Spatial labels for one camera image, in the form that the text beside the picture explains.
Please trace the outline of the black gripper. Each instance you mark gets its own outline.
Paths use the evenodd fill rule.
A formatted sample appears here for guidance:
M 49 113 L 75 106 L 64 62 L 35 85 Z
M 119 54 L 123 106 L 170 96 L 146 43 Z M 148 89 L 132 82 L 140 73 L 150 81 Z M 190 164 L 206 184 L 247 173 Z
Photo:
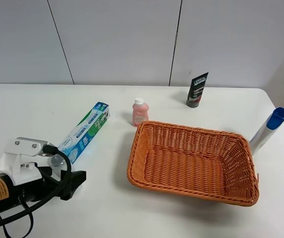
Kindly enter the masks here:
M 22 190 L 20 192 L 20 202 L 37 202 L 44 199 L 52 191 L 54 191 L 61 181 L 58 181 L 52 177 L 52 169 L 47 167 L 37 167 L 40 171 L 42 178 L 25 183 L 22 185 Z M 71 177 L 68 180 L 66 186 L 54 195 L 59 197 L 61 200 L 67 201 L 71 199 L 77 190 L 86 181 L 85 171 L 71 172 Z

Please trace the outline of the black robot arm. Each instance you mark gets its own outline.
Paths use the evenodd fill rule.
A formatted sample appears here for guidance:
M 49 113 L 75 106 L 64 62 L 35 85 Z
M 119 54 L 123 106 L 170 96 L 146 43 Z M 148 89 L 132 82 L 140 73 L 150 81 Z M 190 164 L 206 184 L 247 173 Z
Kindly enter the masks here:
M 41 178 L 21 185 L 14 185 L 8 175 L 0 175 L 0 213 L 7 211 L 24 202 L 34 202 L 40 208 L 61 181 L 52 177 L 52 169 L 49 166 L 36 167 Z

